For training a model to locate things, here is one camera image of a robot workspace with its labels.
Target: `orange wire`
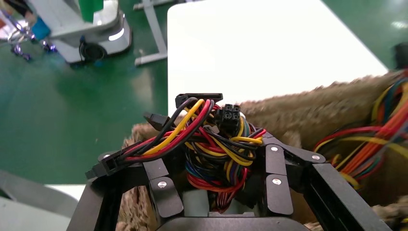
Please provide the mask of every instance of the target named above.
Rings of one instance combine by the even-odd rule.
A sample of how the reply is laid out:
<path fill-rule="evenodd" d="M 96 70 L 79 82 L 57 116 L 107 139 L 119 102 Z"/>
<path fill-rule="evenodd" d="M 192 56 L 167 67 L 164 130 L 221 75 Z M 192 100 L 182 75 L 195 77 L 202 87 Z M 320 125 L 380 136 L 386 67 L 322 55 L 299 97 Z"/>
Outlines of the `orange wire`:
<path fill-rule="evenodd" d="M 377 138 L 382 138 L 382 139 L 387 139 L 391 135 L 391 133 L 388 130 L 385 130 L 387 128 L 389 129 L 398 129 L 398 126 L 401 125 L 406 119 L 408 115 L 408 103 L 405 103 L 401 109 L 384 125 L 384 130 L 381 129 L 380 131 L 377 132 L 375 137 Z M 364 160 L 370 157 L 370 155 L 373 155 L 377 149 L 381 147 L 381 145 L 378 144 L 373 144 L 373 143 L 368 143 L 365 145 L 360 152 L 357 153 L 356 157 L 354 158 L 352 162 L 348 163 L 341 172 L 350 174 L 354 169 L 356 169 L 359 165 L 361 165 Z"/>

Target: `green object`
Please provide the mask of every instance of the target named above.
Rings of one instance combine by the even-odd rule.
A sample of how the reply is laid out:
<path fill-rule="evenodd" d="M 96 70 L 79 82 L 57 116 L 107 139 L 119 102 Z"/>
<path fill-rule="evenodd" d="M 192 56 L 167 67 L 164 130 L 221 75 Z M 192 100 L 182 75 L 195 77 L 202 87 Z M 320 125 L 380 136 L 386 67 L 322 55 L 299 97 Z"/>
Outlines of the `green object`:
<path fill-rule="evenodd" d="M 103 9 L 103 0 L 93 0 L 93 11 L 101 11 Z"/>
<path fill-rule="evenodd" d="M 79 0 L 82 19 L 85 22 L 93 23 L 93 13 L 95 12 L 95 0 Z"/>

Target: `black plastic housing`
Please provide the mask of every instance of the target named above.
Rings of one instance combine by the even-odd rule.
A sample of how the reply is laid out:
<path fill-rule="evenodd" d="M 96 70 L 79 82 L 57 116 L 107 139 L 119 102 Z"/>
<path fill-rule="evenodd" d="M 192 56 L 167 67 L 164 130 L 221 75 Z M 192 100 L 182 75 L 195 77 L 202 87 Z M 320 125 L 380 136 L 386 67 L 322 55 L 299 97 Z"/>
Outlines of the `black plastic housing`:
<path fill-rule="evenodd" d="M 222 93 L 185 93 L 176 96 L 176 107 L 180 107 L 188 98 L 195 97 L 203 100 L 214 100 L 215 103 L 221 101 Z"/>
<path fill-rule="evenodd" d="M 397 69 L 408 68 L 408 42 L 402 42 L 394 47 Z"/>
<path fill-rule="evenodd" d="M 168 116 L 153 114 L 150 112 L 145 112 L 143 117 L 156 131 L 161 131 L 166 123 L 170 120 L 170 117 Z"/>
<path fill-rule="evenodd" d="M 215 122 L 221 131 L 234 134 L 240 128 L 240 107 L 226 104 L 218 109 L 215 114 Z"/>

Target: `metal screw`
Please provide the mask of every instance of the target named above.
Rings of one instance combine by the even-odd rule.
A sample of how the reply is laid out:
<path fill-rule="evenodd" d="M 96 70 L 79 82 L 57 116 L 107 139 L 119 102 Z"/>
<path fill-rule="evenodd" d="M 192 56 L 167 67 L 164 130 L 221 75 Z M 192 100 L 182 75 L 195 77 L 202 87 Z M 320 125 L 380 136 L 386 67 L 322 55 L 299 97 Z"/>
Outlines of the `metal screw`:
<path fill-rule="evenodd" d="M 167 185 L 167 183 L 165 181 L 161 181 L 157 184 L 157 186 L 159 186 L 159 188 L 164 188 Z"/>
<path fill-rule="evenodd" d="M 280 184 L 282 183 L 282 181 L 281 181 L 280 179 L 278 179 L 278 178 L 274 178 L 274 179 L 272 180 L 272 183 L 277 184 L 277 185 L 280 185 Z"/>

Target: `black connector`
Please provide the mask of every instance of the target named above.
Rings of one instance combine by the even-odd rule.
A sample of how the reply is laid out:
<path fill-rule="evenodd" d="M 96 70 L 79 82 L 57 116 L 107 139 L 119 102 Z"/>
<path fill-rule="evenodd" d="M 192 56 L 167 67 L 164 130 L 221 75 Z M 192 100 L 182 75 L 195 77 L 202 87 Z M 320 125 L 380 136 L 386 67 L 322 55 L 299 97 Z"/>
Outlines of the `black connector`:
<path fill-rule="evenodd" d="M 226 104 L 216 111 L 215 122 L 220 130 L 235 134 L 240 128 L 240 116 L 238 105 Z"/>
<path fill-rule="evenodd" d="M 408 42 L 403 42 L 394 47 L 397 69 L 408 68 Z"/>
<path fill-rule="evenodd" d="M 180 107 L 188 98 L 195 97 L 203 100 L 214 100 L 215 103 L 222 100 L 222 93 L 185 93 L 176 96 L 176 107 Z"/>
<path fill-rule="evenodd" d="M 87 179 L 92 179 L 95 177 L 103 177 L 103 176 L 110 176 L 131 164 L 125 164 L 119 158 L 122 156 L 127 150 L 139 145 L 141 143 L 137 142 L 129 147 L 126 147 L 118 152 L 107 152 L 99 156 L 98 161 L 99 163 L 95 164 L 91 170 L 85 173 Z"/>
<path fill-rule="evenodd" d="M 117 158 L 120 156 L 120 152 L 114 153 L 107 156 L 95 164 L 91 170 L 85 173 L 87 179 L 92 179 L 95 177 L 110 176 L 119 170 L 126 168 L 126 165 L 119 165 L 117 163 Z"/>
<path fill-rule="evenodd" d="M 168 116 L 152 114 L 150 112 L 145 112 L 143 117 L 156 131 L 161 131 L 166 123 L 170 120 L 170 117 Z"/>

